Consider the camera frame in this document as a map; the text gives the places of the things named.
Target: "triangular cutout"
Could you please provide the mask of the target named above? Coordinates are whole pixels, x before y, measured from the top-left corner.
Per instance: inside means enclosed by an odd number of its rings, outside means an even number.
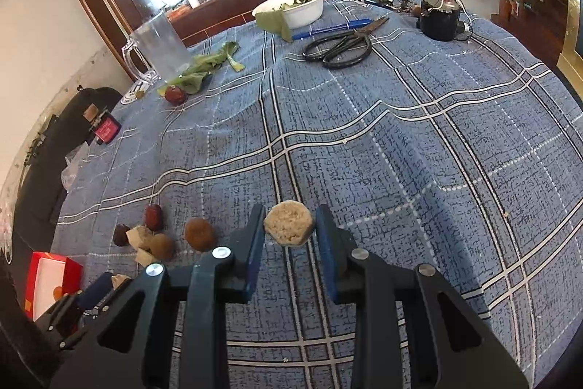
[[[445,322],[445,329],[450,340],[450,346],[456,353],[471,347],[480,346],[482,337],[462,315],[450,298],[443,292],[438,293],[437,302]]]
[[[101,346],[120,353],[127,353],[130,350],[144,297],[144,292],[137,292],[132,295],[121,311],[114,317],[111,324],[97,339]]]

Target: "cork stopper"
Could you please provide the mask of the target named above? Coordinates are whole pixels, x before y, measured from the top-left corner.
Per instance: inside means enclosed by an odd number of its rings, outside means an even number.
[[[87,119],[89,122],[93,122],[98,114],[99,108],[95,106],[95,104],[91,104],[91,106],[89,106],[83,113],[83,117]]]

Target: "wooden staircase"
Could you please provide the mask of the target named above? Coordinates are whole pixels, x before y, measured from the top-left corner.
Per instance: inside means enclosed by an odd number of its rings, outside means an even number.
[[[567,0],[500,0],[491,19],[547,66],[556,66],[567,27]]]

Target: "bottle with cork stopper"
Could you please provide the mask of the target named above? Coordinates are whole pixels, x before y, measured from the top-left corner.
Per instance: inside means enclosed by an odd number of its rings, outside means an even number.
[[[91,130],[97,136],[98,144],[109,144],[121,129],[121,124],[107,109],[100,111],[95,104],[91,104],[85,110],[83,117],[91,124]]]

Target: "scissors blade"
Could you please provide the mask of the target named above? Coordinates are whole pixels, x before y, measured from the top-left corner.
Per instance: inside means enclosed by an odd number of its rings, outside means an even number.
[[[358,29],[357,32],[360,32],[363,34],[369,34],[370,32],[379,28],[382,24],[384,24],[388,20],[389,20],[389,16],[384,15],[383,17],[379,17],[377,20],[368,24],[368,26],[365,26],[365,27],[362,27],[361,29]]]

